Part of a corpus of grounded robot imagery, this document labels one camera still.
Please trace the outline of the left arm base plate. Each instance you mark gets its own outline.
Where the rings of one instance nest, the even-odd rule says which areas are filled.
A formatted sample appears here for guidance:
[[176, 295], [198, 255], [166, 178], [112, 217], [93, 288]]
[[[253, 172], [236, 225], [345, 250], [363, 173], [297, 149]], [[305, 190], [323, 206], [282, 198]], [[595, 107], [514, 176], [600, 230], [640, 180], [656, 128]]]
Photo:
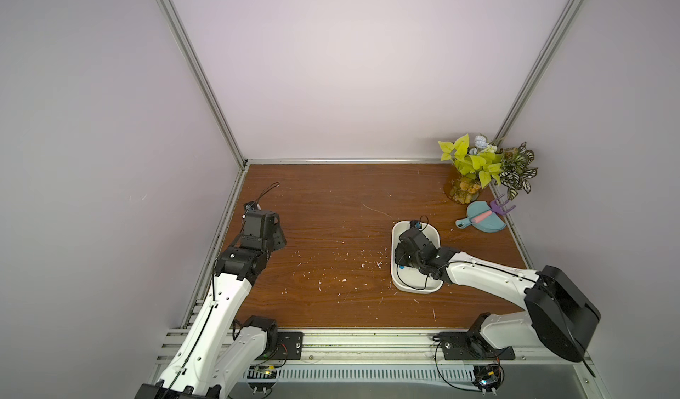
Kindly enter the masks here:
[[279, 332], [272, 349], [266, 351], [262, 358], [269, 361], [299, 361], [302, 358], [304, 333], [294, 331]]

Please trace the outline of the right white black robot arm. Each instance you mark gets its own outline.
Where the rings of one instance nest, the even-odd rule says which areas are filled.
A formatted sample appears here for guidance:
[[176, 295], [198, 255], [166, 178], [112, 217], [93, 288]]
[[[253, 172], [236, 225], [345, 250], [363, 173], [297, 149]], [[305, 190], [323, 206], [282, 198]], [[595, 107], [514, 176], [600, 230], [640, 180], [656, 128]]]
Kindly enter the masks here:
[[517, 348], [542, 347], [582, 362], [601, 314], [561, 269], [513, 268], [444, 247], [437, 230], [398, 222], [391, 234], [391, 278], [398, 290], [437, 293], [444, 285], [472, 287], [519, 307], [506, 315], [481, 314], [460, 334], [444, 339], [476, 359], [509, 359]]

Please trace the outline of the yellow green potted plant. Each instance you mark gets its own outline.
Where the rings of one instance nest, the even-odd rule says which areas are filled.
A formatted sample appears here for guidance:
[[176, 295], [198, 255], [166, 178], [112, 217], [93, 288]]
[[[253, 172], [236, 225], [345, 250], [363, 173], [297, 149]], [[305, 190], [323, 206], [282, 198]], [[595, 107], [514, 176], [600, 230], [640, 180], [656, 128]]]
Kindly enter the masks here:
[[457, 204], [471, 204], [493, 182], [500, 183], [503, 155], [485, 135], [462, 135], [453, 142], [438, 142], [441, 162], [451, 163], [444, 185], [446, 196]]

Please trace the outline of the purple plastic fork toy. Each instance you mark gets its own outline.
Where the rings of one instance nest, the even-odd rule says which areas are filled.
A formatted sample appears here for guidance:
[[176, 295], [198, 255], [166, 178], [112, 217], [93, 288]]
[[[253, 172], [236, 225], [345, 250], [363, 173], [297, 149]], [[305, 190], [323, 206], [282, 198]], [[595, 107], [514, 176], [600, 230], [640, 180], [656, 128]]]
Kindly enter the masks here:
[[500, 217], [504, 217], [508, 215], [511, 211], [513, 211], [516, 208], [515, 204], [512, 204], [511, 200], [506, 200], [505, 202], [502, 201], [503, 195], [501, 197], [497, 197], [496, 199], [492, 200], [489, 202], [489, 206], [491, 211], [493, 211], [495, 214], [499, 215]]

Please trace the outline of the white plastic storage box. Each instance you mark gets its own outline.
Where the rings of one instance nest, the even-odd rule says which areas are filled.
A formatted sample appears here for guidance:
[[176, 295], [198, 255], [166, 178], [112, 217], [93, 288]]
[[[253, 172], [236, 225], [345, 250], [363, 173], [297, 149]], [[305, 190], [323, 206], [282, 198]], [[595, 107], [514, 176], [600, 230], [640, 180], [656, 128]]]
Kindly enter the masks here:
[[419, 295], [433, 294], [443, 287], [442, 280], [433, 280], [418, 270], [405, 267], [398, 268], [394, 261], [395, 249], [398, 245], [398, 238], [400, 235], [409, 229], [409, 221], [403, 220], [397, 222], [392, 228], [391, 234], [391, 278], [395, 287], [407, 293], [414, 293]]

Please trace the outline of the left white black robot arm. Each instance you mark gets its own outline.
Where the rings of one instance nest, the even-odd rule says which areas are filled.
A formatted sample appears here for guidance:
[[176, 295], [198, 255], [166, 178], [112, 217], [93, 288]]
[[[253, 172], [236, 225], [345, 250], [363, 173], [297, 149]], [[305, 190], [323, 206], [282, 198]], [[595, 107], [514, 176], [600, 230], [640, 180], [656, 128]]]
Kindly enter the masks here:
[[277, 324], [264, 317], [247, 319], [228, 349], [221, 349], [272, 253], [285, 245], [278, 214], [257, 202], [246, 204], [242, 227], [214, 264], [191, 330], [159, 379], [143, 384], [137, 398], [227, 398], [256, 358], [274, 353]]

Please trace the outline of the teal dustpan with pink brush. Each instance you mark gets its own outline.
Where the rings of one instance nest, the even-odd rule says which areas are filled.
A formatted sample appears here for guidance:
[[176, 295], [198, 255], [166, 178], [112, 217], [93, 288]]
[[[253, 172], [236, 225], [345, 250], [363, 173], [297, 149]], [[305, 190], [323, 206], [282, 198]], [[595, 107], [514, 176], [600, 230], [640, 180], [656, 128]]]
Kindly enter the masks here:
[[455, 221], [458, 229], [474, 227], [487, 234], [495, 234], [506, 228], [506, 223], [495, 213], [487, 202], [476, 201], [469, 204], [465, 218]]

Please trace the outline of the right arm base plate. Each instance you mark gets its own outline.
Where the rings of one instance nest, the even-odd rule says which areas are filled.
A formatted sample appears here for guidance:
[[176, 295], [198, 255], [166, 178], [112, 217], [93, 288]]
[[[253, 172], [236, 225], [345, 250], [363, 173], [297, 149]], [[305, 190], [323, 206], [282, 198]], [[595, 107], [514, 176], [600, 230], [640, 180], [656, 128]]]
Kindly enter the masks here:
[[446, 361], [512, 361], [512, 347], [496, 349], [479, 335], [463, 332], [441, 332], [433, 336]]

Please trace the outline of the dark variegated plant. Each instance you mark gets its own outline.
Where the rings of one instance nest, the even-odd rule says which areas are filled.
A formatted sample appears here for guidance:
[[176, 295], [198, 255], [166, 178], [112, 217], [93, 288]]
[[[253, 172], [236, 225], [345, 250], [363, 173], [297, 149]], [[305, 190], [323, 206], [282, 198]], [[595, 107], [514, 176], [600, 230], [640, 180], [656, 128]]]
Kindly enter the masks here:
[[534, 161], [535, 153], [527, 148], [527, 142], [503, 151], [500, 184], [506, 187], [506, 196], [510, 201], [522, 192], [531, 193], [531, 180], [538, 175], [538, 168], [532, 166]]

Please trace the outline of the left electronics board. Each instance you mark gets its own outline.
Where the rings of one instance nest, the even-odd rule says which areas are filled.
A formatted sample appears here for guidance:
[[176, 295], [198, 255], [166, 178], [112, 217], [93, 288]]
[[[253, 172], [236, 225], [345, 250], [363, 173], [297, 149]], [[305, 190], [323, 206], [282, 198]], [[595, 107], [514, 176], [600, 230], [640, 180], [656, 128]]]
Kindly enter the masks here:
[[273, 365], [252, 366], [246, 374], [246, 382], [255, 397], [267, 398], [278, 381], [279, 368]]

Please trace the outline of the electronics board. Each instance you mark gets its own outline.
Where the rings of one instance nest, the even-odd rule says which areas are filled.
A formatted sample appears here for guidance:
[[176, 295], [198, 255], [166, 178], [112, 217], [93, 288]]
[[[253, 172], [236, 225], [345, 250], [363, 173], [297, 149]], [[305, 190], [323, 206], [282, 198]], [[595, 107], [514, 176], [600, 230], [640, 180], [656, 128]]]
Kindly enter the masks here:
[[504, 370], [498, 363], [488, 365], [475, 365], [472, 384], [484, 395], [491, 393], [497, 395], [498, 389], [505, 379]]
[[246, 374], [246, 382], [255, 397], [267, 398], [278, 381], [279, 368], [273, 365], [252, 366]]

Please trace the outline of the right electronics board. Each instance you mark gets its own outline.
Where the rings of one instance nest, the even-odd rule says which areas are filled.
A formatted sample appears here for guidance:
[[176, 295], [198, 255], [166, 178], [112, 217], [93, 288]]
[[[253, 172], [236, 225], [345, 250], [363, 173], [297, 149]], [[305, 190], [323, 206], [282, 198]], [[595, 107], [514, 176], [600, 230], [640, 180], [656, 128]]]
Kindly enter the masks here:
[[488, 365], [475, 365], [472, 384], [484, 395], [491, 393], [497, 395], [498, 389], [505, 379], [504, 370], [498, 363]]

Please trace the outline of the aluminium rail frame front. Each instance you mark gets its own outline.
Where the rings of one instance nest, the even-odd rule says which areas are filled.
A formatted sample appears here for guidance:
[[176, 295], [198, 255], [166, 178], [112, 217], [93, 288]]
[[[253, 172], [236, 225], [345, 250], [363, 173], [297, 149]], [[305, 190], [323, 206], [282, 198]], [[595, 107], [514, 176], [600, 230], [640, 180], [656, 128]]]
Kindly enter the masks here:
[[[441, 331], [428, 329], [301, 329], [304, 333], [302, 358], [287, 361], [311, 365], [320, 364], [434, 364], [444, 362], [496, 362], [496, 361], [446, 361], [433, 336]], [[566, 365], [543, 346], [513, 346], [516, 359], [501, 361], [510, 364]]]

